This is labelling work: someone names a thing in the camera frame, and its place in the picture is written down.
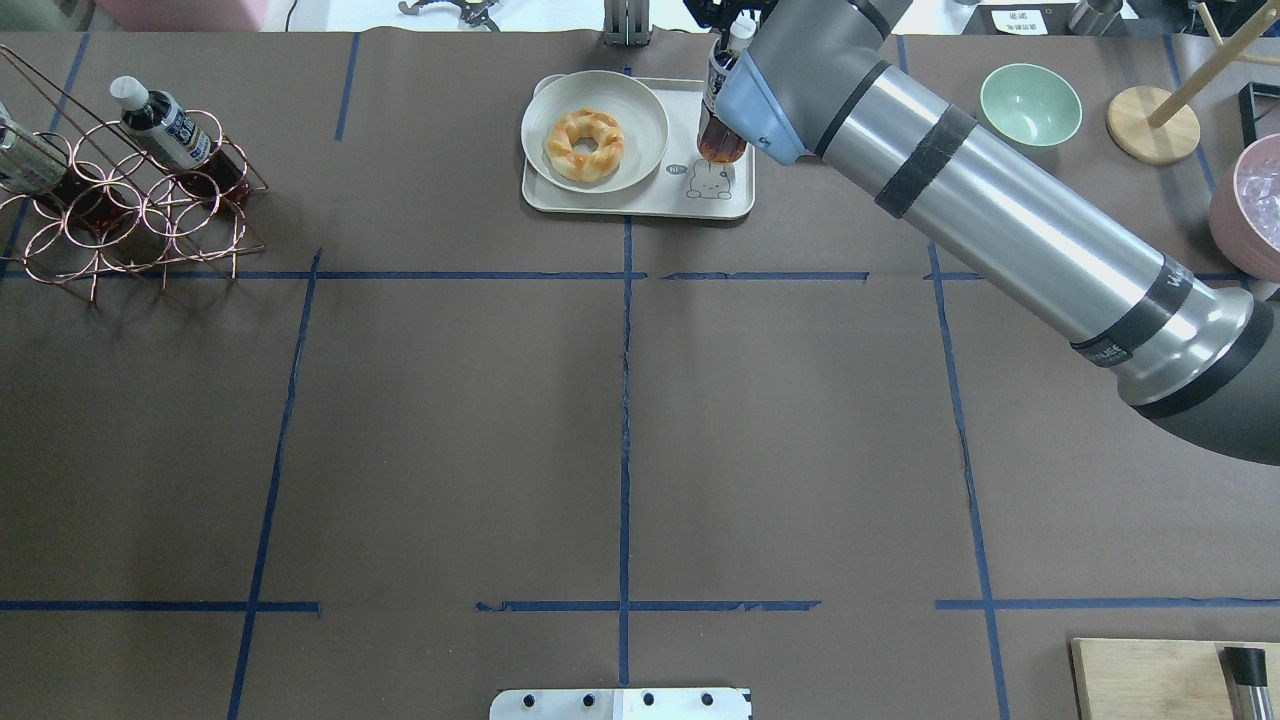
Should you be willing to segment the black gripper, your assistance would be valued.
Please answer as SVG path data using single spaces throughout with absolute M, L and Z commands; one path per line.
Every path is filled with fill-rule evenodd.
M 765 19 L 774 8 L 776 0 L 698 0 L 694 3 L 694 20 L 705 29 L 727 31 L 742 12 Z

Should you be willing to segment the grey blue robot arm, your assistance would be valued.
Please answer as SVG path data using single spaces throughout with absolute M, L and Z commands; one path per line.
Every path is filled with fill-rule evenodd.
M 904 1 L 767 1 L 717 115 L 814 156 L 1117 377 L 1125 404 L 1229 457 L 1279 459 L 1277 305 L 1212 288 L 881 58 Z

